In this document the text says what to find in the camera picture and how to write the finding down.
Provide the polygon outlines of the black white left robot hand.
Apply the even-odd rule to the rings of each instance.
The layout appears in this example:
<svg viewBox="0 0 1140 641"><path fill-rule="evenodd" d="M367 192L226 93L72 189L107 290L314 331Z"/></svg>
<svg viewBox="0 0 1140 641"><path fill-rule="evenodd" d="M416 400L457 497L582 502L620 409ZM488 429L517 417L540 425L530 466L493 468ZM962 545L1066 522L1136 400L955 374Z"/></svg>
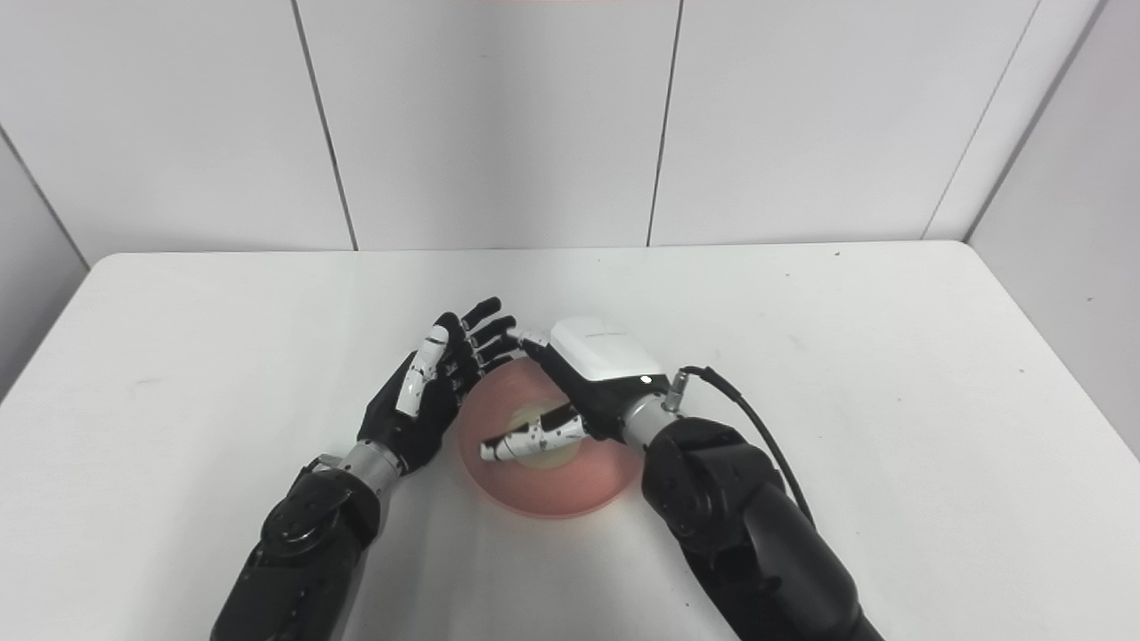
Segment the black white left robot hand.
<svg viewBox="0 0 1140 641"><path fill-rule="evenodd" d="M358 441L386 448L402 474L426 466L474 386L512 362L518 340L508 330L516 325L499 297L440 315L368 401Z"/></svg>

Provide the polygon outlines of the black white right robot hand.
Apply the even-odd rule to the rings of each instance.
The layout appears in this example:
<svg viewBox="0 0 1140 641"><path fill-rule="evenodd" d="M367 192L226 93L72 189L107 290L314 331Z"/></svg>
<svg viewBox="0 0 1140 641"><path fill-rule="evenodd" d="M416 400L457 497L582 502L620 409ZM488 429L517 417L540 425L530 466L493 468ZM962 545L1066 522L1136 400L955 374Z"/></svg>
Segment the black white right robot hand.
<svg viewBox="0 0 1140 641"><path fill-rule="evenodd" d="M524 425L480 443L484 461L514 461L571 443L622 443L640 454L679 419L667 406L671 378L630 333L612 320L563 318L547 334L508 331L565 401Z"/></svg>

